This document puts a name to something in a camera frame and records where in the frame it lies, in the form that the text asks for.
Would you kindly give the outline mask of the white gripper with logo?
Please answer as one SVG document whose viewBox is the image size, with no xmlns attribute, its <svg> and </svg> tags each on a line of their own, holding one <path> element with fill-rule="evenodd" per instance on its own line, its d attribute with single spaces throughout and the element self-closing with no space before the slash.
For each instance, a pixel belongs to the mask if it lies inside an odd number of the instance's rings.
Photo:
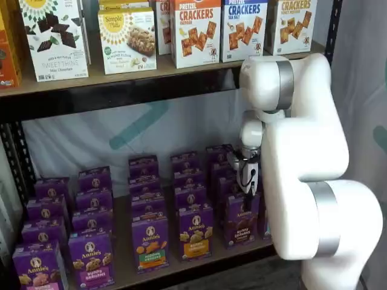
<svg viewBox="0 0 387 290">
<path fill-rule="evenodd" d="M 245 193 L 244 211 L 251 211 L 252 201 L 258 188 L 259 155 L 254 153 L 251 157 L 244 157 L 241 153 L 235 154 L 236 180 Z"/>
</svg>

